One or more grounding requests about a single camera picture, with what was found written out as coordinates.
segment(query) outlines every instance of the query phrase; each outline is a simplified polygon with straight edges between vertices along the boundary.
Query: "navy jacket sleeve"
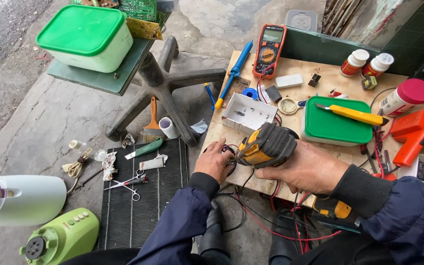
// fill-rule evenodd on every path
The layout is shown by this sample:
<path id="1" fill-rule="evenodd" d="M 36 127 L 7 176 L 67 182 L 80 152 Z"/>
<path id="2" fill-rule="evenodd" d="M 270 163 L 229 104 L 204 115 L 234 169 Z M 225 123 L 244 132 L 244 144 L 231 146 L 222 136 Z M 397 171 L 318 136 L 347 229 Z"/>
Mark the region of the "navy jacket sleeve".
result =
<path id="1" fill-rule="evenodd" d="M 397 264 L 424 264 L 424 183 L 393 182 L 351 165 L 330 195 L 358 211 L 362 227 L 391 251 Z"/>
<path id="2" fill-rule="evenodd" d="M 194 173 L 176 192 L 137 257 L 127 265 L 189 265 L 192 238 L 205 233 L 211 199 L 220 185 L 205 173 Z"/>

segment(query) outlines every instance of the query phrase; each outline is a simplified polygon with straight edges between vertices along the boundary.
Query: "green-handled scraper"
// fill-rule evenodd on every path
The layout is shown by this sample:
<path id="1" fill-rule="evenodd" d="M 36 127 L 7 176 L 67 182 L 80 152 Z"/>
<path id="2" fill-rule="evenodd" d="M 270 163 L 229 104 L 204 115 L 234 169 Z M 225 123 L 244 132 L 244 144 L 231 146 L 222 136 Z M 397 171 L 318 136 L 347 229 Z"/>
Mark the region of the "green-handled scraper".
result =
<path id="1" fill-rule="evenodd" d="M 160 148 L 160 146 L 162 144 L 163 144 L 163 139 L 158 138 L 155 141 L 151 142 L 150 144 L 135 150 L 135 152 L 132 152 L 132 153 L 126 155 L 125 158 L 127 160 L 129 160 L 131 158 L 138 157 L 138 156 L 141 156 L 141 155 L 146 154 L 146 153 L 150 153 L 151 151 L 155 151 L 158 148 Z"/>

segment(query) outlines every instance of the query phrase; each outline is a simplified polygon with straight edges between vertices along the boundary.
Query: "black sleeve cuff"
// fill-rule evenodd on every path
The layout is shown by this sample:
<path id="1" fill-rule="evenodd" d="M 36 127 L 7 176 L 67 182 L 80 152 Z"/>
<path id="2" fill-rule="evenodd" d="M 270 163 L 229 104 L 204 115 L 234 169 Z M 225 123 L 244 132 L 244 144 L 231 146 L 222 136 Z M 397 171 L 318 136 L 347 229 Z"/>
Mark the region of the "black sleeve cuff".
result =
<path id="1" fill-rule="evenodd" d="M 330 197 L 338 199 L 353 208 L 362 218 L 378 213 L 389 200 L 393 182 L 376 178 L 351 165 Z"/>
<path id="2" fill-rule="evenodd" d="M 212 197 L 220 189 L 219 183 L 206 173 L 195 172 L 192 173 L 191 179 L 186 187 L 202 190 L 212 200 Z"/>

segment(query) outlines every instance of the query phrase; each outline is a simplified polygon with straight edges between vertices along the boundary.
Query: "yellow utility knife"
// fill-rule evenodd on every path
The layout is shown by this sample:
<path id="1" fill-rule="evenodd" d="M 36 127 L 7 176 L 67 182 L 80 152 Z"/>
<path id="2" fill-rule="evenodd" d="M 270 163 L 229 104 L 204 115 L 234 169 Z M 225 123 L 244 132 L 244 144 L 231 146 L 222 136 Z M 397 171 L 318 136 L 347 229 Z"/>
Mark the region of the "yellow utility knife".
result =
<path id="1" fill-rule="evenodd" d="M 317 107 L 321 107 L 322 109 L 333 111 L 333 113 L 339 114 L 341 116 L 345 116 L 363 123 L 368 123 L 377 126 L 384 126 L 389 122 L 389 119 L 384 118 L 382 116 L 376 114 L 370 114 L 354 109 L 350 109 L 343 106 L 331 105 L 326 106 L 318 103 L 314 103 Z"/>

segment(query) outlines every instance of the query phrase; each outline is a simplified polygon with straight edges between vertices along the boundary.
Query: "paper towel roll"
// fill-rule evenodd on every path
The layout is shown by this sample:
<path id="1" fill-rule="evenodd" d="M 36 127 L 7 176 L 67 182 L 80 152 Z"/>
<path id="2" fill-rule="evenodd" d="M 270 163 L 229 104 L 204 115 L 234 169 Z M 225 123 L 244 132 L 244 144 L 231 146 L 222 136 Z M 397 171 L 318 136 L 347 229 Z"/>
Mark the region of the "paper towel roll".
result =
<path id="1" fill-rule="evenodd" d="M 176 126 L 174 126 L 173 121 L 168 117 L 163 117 L 160 122 L 160 129 L 163 133 L 169 138 L 178 138 L 180 136 L 180 132 L 177 130 Z"/>

